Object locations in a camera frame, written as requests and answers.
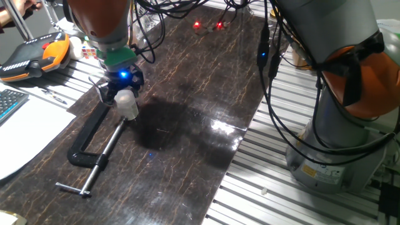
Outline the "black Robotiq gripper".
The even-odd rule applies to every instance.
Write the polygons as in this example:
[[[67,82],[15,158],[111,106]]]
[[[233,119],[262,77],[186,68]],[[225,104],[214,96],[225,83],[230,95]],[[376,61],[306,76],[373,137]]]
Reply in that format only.
[[[106,72],[108,82],[99,86],[101,101],[106,105],[113,105],[118,91],[130,86],[136,98],[143,89],[144,76],[141,69],[132,64],[117,72]]]

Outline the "person's bare hand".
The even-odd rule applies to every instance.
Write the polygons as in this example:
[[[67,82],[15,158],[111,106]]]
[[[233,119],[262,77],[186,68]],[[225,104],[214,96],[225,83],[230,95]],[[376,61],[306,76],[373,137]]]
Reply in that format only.
[[[40,10],[43,5],[36,0],[13,0],[17,10],[21,15],[24,15],[27,10]]]

